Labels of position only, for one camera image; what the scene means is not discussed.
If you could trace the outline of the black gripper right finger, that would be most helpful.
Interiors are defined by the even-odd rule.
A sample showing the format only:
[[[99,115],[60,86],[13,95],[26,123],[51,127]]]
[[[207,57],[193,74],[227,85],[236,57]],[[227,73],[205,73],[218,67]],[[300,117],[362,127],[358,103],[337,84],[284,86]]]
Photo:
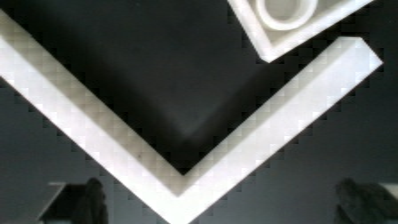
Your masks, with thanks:
[[[335,195],[333,224],[398,224],[398,184],[342,179]]]

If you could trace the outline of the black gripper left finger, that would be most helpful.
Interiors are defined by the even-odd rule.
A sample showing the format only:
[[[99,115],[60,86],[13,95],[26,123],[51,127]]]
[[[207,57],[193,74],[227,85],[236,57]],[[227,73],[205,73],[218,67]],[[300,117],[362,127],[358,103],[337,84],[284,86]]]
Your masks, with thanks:
[[[102,184],[65,184],[40,214],[42,224],[108,224]]]

